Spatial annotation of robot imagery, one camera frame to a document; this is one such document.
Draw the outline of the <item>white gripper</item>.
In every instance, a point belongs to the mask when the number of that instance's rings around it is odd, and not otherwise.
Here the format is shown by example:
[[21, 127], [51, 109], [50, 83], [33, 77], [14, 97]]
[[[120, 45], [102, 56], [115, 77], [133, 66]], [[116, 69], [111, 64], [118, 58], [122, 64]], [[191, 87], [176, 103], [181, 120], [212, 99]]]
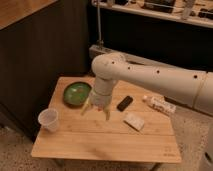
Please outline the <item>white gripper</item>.
[[100, 95], [94, 90], [90, 91], [89, 101], [86, 102], [82, 108], [81, 115], [83, 116], [89, 109], [91, 109], [91, 104], [97, 106], [98, 108], [104, 109], [106, 115], [106, 121], [110, 119], [110, 108], [107, 108], [111, 102], [110, 96]]

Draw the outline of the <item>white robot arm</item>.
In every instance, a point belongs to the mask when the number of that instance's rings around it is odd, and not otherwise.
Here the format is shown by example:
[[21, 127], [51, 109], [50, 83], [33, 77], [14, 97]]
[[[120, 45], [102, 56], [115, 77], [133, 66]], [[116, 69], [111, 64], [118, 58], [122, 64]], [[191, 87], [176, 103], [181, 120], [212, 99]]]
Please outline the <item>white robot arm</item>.
[[213, 72], [131, 64], [119, 52], [96, 56], [91, 67], [95, 81], [82, 113], [97, 106], [109, 120], [113, 89], [122, 80], [213, 116]]

